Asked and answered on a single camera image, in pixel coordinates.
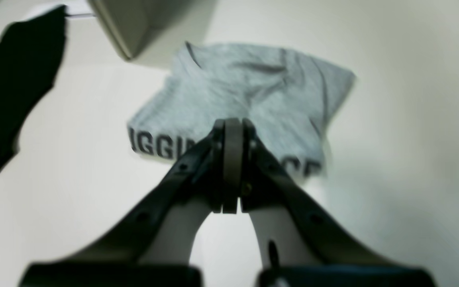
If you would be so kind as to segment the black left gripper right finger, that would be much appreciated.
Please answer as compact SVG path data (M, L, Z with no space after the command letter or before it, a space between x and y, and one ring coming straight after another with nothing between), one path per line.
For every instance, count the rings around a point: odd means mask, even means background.
M286 173L243 122L241 209L260 249L257 287L434 287L420 267L381 256L348 233Z

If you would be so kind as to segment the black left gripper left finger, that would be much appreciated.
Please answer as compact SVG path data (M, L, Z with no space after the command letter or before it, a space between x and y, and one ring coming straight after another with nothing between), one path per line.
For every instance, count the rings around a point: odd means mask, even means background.
M243 158L243 123L216 120L107 233L67 258L30 265L20 286L202 286L201 272L189 265L193 243L210 213L237 212Z

